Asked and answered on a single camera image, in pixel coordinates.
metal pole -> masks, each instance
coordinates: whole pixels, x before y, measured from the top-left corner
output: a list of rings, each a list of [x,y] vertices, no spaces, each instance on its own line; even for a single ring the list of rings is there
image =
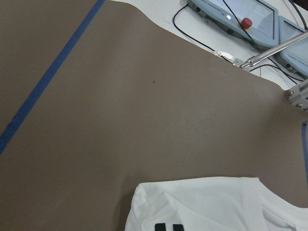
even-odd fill
[[[274,47],[274,48],[271,48],[259,55],[256,55],[255,57],[253,57],[252,59],[248,59],[245,63],[243,63],[242,65],[239,66],[239,68],[241,69],[244,69],[245,67],[252,67],[256,64],[258,64],[259,62],[261,62],[262,60],[270,57],[271,55],[273,54],[276,54],[280,51],[282,51],[283,49],[293,45],[294,43],[297,43],[299,42],[300,40],[303,40],[305,38],[308,37],[308,31],[294,37],[294,38],[291,38],[289,40],[287,40],[286,42],[278,45],[277,47]]]

blue tape strip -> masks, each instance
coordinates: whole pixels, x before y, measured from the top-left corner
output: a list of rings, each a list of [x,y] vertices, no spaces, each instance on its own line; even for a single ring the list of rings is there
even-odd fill
[[[305,167],[306,167],[306,178],[307,178],[307,184],[308,184],[307,123],[308,122],[305,122],[302,125],[302,141],[303,141],[304,160],[305,160]]]
[[[34,87],[32,92],[30,93],[29,97],[25,100],[23,105],[17,111],[15,117],[12,119],[10,124],[6,127],[4,132],[0,136],[0,155],[3,153],[7,143],[11,140],[15,132],[19,129],[29,112],[31,111],[32,107],[40,98],[43,91],[46,89],[50,81],[52,80],[53,76],[57,73],[65,59],[70,54],[71,50],[74,48],[82,34],[85,32],[86,28],[101,8],[105,0],[97,0],[92,9],[89,11],[85,19],[79,25],[77,30],[74,32],[72,37],[63,47],[62,51],[58,54],[57,58],[53,61],[50,65],[46,73]]]

red button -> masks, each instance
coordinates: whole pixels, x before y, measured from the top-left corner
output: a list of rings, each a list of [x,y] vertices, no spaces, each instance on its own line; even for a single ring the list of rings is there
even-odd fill
[[[244,19],[241,21],[241,24],[242,24],[242,26],[243,26],[245,29],[249,29],[249,27],[252,26],[252,21],[251,21],[249,18],[244,18]]]

brown table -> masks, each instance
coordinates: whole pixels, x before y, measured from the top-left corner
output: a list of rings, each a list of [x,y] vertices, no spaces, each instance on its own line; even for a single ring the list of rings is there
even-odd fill
[[[0,156],[0,230],[120,231],[139,183],[210,176],[307,207],[284,95],[107,1]]]

white t-shirt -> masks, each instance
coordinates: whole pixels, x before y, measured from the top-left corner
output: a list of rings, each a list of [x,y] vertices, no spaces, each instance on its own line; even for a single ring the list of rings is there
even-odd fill
[[[308,208],[295,207],[258,178],[212,177],[142,183],[125,231],[308,231]]]

